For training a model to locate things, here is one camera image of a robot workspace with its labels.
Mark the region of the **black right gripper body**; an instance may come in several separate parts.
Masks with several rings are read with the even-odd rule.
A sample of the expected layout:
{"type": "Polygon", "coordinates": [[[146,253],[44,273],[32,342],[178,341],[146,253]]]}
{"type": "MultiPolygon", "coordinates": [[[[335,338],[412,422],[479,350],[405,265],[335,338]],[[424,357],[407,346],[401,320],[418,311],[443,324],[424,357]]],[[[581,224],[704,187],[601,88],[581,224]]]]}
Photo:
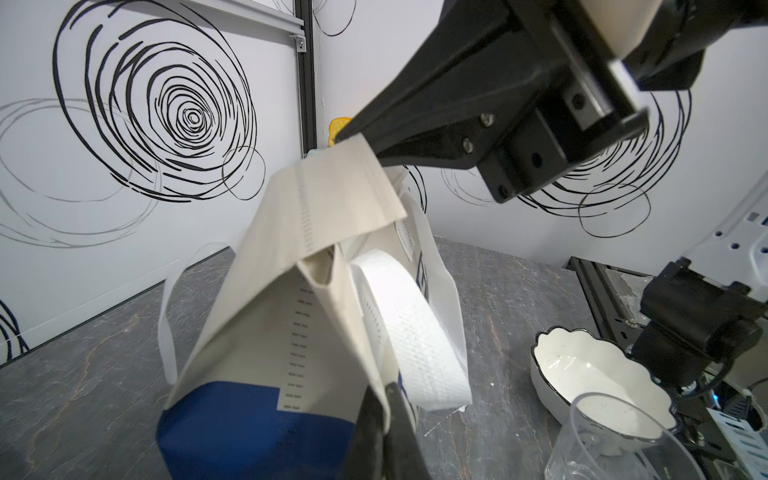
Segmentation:
{"type": "Polygon", "coordinates": [[[498,203],[540,190],[648,126],[635,81],[580,2],[545,7],[534,37],[553,45],[552,59],[535,62],[546,82],[478,165],[498,203]]]}

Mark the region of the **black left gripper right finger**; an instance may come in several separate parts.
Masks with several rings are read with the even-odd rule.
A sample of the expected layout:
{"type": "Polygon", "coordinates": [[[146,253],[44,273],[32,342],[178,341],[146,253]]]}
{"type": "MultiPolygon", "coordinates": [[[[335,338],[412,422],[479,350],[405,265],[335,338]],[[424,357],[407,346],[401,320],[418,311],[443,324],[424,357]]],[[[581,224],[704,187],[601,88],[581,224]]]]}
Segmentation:
{"type": "Polygon", "coordinates": [[[419,448],[411,409],[397,383],[386,386],[390,406],[390,428],[384,437],[383,478],[390,480],[430,480],[419,448]]]}

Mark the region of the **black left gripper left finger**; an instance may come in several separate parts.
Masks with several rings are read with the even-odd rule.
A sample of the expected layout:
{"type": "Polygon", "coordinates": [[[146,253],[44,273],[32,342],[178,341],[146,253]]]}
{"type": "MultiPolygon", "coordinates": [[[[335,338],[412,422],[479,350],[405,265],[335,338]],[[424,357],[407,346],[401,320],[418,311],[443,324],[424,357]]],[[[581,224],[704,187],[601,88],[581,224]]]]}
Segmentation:
{"type": "Polygon", "coordinates": [[[386,479],[384,407],[388,405],[389,387],[384,392],[381,403],[371,388],[366,390],[339,479],[386,479]]]}

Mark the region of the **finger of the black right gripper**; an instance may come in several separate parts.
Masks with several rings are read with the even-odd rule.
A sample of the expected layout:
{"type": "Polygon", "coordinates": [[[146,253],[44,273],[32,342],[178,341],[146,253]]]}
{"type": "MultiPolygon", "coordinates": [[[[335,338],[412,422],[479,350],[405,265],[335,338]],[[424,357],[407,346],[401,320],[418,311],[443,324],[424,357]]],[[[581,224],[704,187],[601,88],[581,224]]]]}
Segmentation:
{"type": "Polygon", "coordinates": [[[337,135],[385,166],[471,169],[564,81],[551,1],[456,1],[396,78],[337,135]]]}

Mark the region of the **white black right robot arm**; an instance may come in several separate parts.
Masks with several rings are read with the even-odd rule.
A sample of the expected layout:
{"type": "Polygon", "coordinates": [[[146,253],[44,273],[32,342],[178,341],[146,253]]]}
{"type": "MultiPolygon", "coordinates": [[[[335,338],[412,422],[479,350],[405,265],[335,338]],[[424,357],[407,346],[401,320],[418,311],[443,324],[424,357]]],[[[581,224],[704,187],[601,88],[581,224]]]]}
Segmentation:
{"type": "MultiPolygon", "coordinates": [[[[338,134],[385,167],[477,169],[504,203],[648,128],[643,91],[693,85],[706,49],[767,22],[763,1],[447,1],[397,77],[338,134]]],[[[727,374],[767,310],[767,185],[758,183],[641,298],[633,357],[666,387],[727,374]]]]}

